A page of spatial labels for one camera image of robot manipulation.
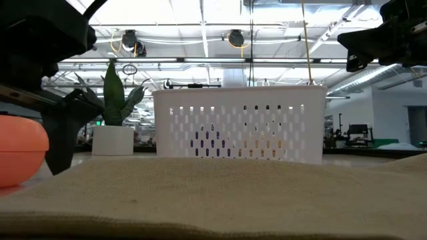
potted plant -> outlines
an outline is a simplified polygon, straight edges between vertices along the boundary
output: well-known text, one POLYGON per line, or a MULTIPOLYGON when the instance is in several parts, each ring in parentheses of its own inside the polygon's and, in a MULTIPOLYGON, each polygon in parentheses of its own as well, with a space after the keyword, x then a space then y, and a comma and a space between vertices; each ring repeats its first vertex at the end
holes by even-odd
MULTIPOLYGON (((76 74, 79 82, 85 85, 85 81, 76 74)), ((142 84, 135 87, 125 98, 125 91, 121 79, 115 72, 114 62, 108 66, 103 79, 103 101, 97 98, 92 89, 86 87, 87 92, 98 99, 104 106, 101 114, 105 121, 104 126, 96 126, 93 129, 92 155, 132 155, 133 154, 133 128, 123 126, 123 121, 128 117, 135 105, 143 99, 145 90, 142 84)))

white plastic basket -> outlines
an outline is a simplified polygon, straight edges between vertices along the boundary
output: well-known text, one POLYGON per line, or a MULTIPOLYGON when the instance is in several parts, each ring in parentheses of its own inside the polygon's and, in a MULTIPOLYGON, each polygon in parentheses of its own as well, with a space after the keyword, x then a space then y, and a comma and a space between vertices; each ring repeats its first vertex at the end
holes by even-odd
POLYGON ((160 157, 322 162, 324 87, 178 89, 153 95, 160 157))

beige fabric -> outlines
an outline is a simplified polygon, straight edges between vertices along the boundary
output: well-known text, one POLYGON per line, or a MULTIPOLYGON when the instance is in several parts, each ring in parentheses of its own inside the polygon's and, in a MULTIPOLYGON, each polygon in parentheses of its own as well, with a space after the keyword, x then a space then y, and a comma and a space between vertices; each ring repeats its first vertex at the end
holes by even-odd
POLYGON ((88 161, 0 198, 0 236, 427 239, 427 155, 375 169, 88 161))

white planter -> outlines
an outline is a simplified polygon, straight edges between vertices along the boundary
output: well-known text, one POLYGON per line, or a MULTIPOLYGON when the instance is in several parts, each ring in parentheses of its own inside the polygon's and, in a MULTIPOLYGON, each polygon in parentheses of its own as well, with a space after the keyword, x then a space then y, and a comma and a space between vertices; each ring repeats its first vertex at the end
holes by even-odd
POLYGON ((133 154, 133 128, 98 126, 93 130, 92 155, 123 156, 133 154))

orange plastic container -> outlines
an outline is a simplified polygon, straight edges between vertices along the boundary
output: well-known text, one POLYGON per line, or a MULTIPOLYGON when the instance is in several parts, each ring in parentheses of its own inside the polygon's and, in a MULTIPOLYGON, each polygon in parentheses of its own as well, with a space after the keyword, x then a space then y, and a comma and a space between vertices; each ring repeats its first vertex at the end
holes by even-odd
POLYGON ((39 170, 49 140, 36 121, 0 115, 0 187, 18 185, 39 170))

